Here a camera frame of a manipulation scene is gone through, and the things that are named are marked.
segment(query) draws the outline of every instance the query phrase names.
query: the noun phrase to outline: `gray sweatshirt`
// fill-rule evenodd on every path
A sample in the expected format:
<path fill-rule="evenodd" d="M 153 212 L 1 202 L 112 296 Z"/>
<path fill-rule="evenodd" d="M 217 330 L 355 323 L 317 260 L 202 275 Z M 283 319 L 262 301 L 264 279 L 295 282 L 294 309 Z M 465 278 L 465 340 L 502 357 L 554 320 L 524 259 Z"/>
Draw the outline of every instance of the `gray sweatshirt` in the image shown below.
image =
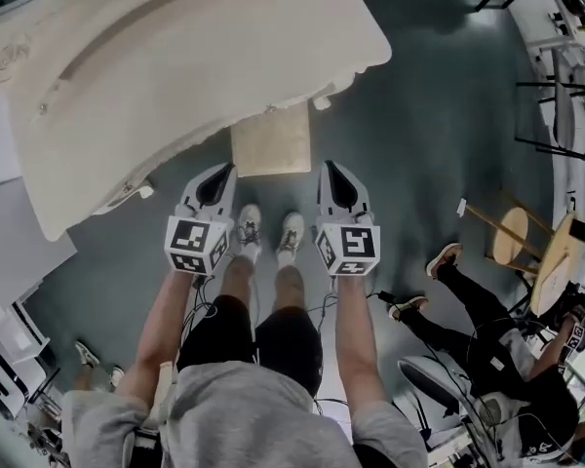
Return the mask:
<path fill-rule="evenodd" d="M 340 426 L 311 410 L 307 391 L 272 370 L 240 362 L 186 368 L 161 408 L 162 466 L 359 468 Z M 147 414 L 138 399 L 67 393 L 62 430 L 72 467 L 127 466 L 126 439 Z M 427 467 L 420 435 L 387 402 L 361 408 L 351 426 L 354 444 L 399 468 Z"/>

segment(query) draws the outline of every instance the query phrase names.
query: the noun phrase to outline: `shoe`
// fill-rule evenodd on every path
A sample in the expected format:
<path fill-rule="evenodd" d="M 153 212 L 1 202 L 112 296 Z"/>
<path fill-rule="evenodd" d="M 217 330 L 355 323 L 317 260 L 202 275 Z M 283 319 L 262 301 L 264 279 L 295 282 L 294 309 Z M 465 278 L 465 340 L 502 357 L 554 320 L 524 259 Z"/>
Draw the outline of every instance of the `shoe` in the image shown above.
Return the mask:
<path fill-rule="evenodd" d="M 388 317 L 395 321 L 401 320 L 401 313 L 404 310 L 416 309 L 418 312 L 422 312 L 425 307 L 429 304 L 429 300 L 425 296 L 415 296 L 405 303 L 396 303 L 391 305 L 388 309 Z"/>
<path fill-rule="evenodd" d="M 77 340 L 76 343 L 74 343 L 74 345 L 76 347 L 76 350 L 78 350 L 78 353 L 80 354 L 80 364 L 82 364 L 83 366 L 88 365 L 91 366 L 92 368 L 95 368 L 96 366 L 99 365 L 99 359 L 91 350 L 89 350 L 87 345 L 85 345 L 80 340 Z"/>
<path fill-rule="evenodd" d="M 119 386 L 119 382 L 124 377 L 124 374 L 124 370 L 122 370 L 119 366 L 115 366 L 110 374 L 110 384 L 117 388 Z"/>
<path fill-rule="evenodd" d="M 434 279 L 438 279 L 438 267 L 445 263 L 455 265 L 463 251 L 464 247 L 460 243 L 450 243 L 446 245 L 442 248 L 442 251 L 438 253 L 438 256 L 427 263 L 427 275 Z"/>
<path fill-rule="evenodd" d="M 284 218 L 282 226 L 282 240 L 277 248 L 277 254 L 281 252 L 291 252 L 292 258 L 301 245 L 303 232 L 305 231 L 305 221 L 303 215 L 298 212 L 292 212 Z"/>
<path fill-rule="evenodd" d="M 255 243 L 260 246 L 260 224 L 262 214 L 257 205 L 246 205 L 238 217 L 238 237 L 241 246 Z"/>

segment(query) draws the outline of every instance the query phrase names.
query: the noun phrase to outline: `black and white marker cube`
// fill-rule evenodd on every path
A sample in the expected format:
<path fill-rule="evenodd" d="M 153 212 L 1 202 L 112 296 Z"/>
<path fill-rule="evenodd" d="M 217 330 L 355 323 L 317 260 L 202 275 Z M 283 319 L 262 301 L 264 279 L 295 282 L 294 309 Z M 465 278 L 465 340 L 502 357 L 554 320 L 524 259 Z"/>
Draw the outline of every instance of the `black and white marker cube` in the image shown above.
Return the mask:
<path fill-rule="evenodd" d="M 377 225 L 325 223 L 316 247 L 331 276 L 365 276 L 379 263 Z"/>
<path fill-rule="evenodd" d="M 229 222 L 170 216 L 165 253 L 175 270 L 210 276 L 229 249 Z"/>

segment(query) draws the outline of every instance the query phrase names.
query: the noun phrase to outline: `white curved structure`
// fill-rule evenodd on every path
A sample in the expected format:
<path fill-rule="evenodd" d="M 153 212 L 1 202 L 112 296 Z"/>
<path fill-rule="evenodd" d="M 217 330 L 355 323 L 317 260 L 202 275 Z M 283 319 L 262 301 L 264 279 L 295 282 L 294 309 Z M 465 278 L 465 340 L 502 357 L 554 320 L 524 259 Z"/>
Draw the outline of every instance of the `white curved structure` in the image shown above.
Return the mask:
<path fill-rule="evenodd" d="M 267 109 L 328 106 L 390 54 L 362 0 L 32 0 L 0 16 L 0 86 L 51 240 L 179 151 Z"/>

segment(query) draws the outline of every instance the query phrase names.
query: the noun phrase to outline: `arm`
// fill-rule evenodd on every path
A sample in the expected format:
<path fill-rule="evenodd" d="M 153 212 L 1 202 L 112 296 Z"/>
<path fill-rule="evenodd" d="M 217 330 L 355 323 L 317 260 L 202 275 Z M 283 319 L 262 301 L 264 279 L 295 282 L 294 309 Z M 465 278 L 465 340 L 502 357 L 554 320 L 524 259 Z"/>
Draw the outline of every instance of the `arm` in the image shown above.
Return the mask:
<path fill-rule="evenodd" d="M 145 321 L 135 363 L 119 382 L 116 394 L 136 397 L 152 407 L 160 366 L 176 359 L 192 283 L 192 274 L 167 275 Z"/>
<path fill-rule="evenodd" d="M 530 371 L 529 380 L 534 379 L 536 376 L 559 363 L 564 345 L 566 345 L 567 340 L 570 338 L 573 328 L 574 320 L 571 317 L 566 317 L 555 339 L 546 345 L 544 352 L 535 362 L 533 369 Z"/>
<path fill-rule="evenodd" d="M 363 277 L 338 278 L 335 353 L 352 416 L 366 404 L 386 401 Z"/>

